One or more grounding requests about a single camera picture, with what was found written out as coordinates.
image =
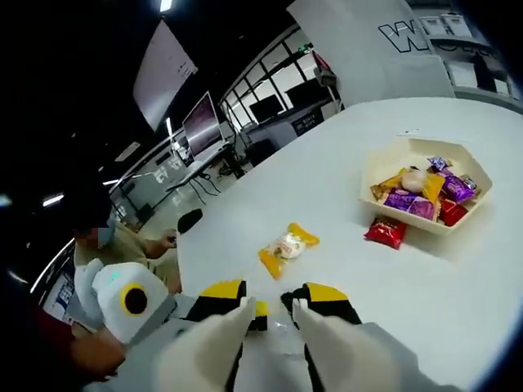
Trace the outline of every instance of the shelf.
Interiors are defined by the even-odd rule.
[[[474,37],[461,37],[458,35],[428,35],[428,38],[433,43],[445,43],[450,45],[455,45],[457,47],[477,47],[485,51],[494,51],[494,49],[488,44],[480,41],[478,38]]]
[[[478,100],[487,104],[501,106],[513,112],[523,114],[523,103],[510,96],[498,94],[497,92],[481,90],[474,87],[454,86],[456,98],[464,100]]]

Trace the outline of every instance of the man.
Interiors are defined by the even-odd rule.
[[[181,292],[175,230],[167,230],[157,240],[141,238],[110,214],[107,190],[96,182],[66,192],[64,202],[74,230],[76,267],[87,265],[94,258],[104,265],[134,261],[160,278],[171,294]],[[148,260],[159,259],[168,251],[159,265]]]

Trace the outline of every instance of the red candy wrapper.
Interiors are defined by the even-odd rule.
[[[464,206],[448,198],[441,198],[440,219],[446,226],[454,226],[467,212]]]
[[[407,225],[391,218],[379,217],[369,227],[365,238],[376,243],[383,243],[394,249],[400,249]]]

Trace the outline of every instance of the face mask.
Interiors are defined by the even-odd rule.
[[[112,216],[110,216],[107,220],[107,227],[98,228],[98,248],[102,249],[109,243],[113,242],[115,229],[116,220]]]

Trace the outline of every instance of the hexagonal tray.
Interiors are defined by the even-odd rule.
[[[435,155],[452,160],[453,166],[450,168],[452,173],[456,176],[468,174],[481,189],[481,193],[475,201],[463,204],[468,213],[456,225],[448,227],[440,221],[434,222],[376,202],[370,191],[372,185],[396,175],[402,167],[416,166],[425,171],[430,167],[427,158]],[[491,189],[492,181],[489,176],[462,145],[439,140],[398,137],[391,145],[379,151],[373,151],[367,157],[361,180],[360,200],[379,214],[395,218],[407,225],[416,226],[433,234],[446,235],[467,221],[485,200]]]

